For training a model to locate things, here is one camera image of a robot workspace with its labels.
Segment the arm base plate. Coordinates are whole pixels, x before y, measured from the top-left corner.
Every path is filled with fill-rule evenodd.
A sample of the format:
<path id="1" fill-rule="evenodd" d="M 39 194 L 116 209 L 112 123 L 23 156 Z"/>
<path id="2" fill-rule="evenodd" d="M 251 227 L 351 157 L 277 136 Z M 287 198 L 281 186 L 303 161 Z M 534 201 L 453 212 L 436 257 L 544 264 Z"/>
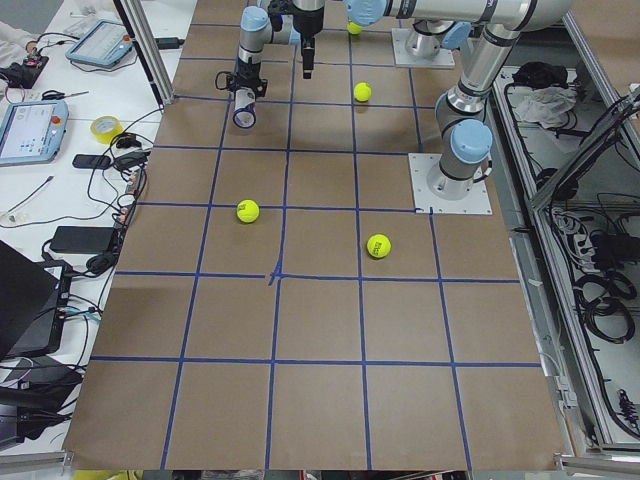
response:
<path id="1" fill-rule="evenodd" d="M 491 215 L 492 208 L 485 181 L 475 183 L 482 174 L 478 166 L 467 180 L 453 180 L 440 169 L 441 155 L 408 155 L 414 210 L 419 214 Z"/>
<path id="2" fill-rule="evenodd" d="M 397 67 L 453 69 L 453 53 L 441 45 L 442 35 L 425 35 L 413 28 L 393 28 L 392 46 Z"/>

